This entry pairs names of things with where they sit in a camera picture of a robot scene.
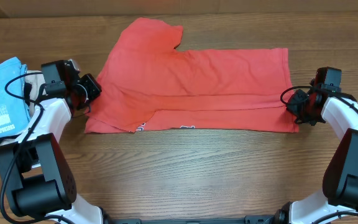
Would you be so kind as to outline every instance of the white plastic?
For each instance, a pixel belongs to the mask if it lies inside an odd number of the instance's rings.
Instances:
[[[355,101],[349,99],[345,100],[354,104],[358,109],[358,104]],[[342,139],[348,128],[358,130],[358,114],[335,97],[329,97],[326,100],[321,116],[331,125],[331,127],[333,127],[339,140]]]
[[[44,100],[40,104],[44,108],[44,113],[37,127],[35,127],[34,132],[30,135],[28,141],[34,140],[43,134],[53,133],[56,140],[59,142],[63,129],[71,118],[70,109],[66,101],[61,98]],[[23,133],[16,138],[18,143],[22,142],[24,136],[28,133],[29,128],[34,124],[34,121],[37,119],[39,114],[40,107],[35,106],[35,112],[29,125],[26,127],[25,131],[23,131]]]
[[[354,212],[353,209],[345,206],[332,206],[328,204],[327,198],[323,194],[323,190],[320,189],[309,197],[291,204],[289,223],[310,224],[323,216],[336,213],[337,211]],[[338,217],[330,218],[320,224],[331,222],[337,218]]]
[[[48,213],[47,215],[58,215],[69,219],[75,224],[103,224],[102,211],[99,207],[91,205],[83,197],[77,194],[70,210],[59,210]]]

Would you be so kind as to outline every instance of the red fabric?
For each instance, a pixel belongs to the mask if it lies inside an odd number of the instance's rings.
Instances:
[[[122,32],[97,77],[102,94],[91,105],[87,133],[182,126],[298,131],[280,102],[292,87],[288,49],[180,52],[182,32],[145,18]]]

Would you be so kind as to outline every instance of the wall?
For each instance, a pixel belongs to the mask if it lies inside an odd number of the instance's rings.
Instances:
[[[0,0],[0,17],[358,11],[358,0]]]

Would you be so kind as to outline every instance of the wooden table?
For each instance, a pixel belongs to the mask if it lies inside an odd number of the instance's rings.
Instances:
[[[288,47],[291,79],[305,85],[319,67],[342,69],[358,99],[358,12],[151,16],[184,26],[180,50]],[[136,16],[0,19],[0,62],[30,69],[75,58],[97,75]],[[83,134],[71,121],[60,141],[80,194],[113,218],[213,218],[275,213],[321,188],[339,140],[328,124],[298,134],[169,130]],[[347,218],[341,223],[358,223]]]

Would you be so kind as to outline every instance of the folded garment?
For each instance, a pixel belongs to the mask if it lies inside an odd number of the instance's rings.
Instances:
[[[13,78],[22,75],[27,70],[16,57],[0,64],[0,138],[19,134],[29,123],[28,107],[23,100],[9,96],[5,85]],[[9,85],[8,90],[18,96],[23,96],[24,79],[21,78]]]
[[[86,132],[298,131],[280,102],[292,87],[288,49],[180,52],[182,32],[144,18],[122,32],[97,77],[103,92],[91,104]]]

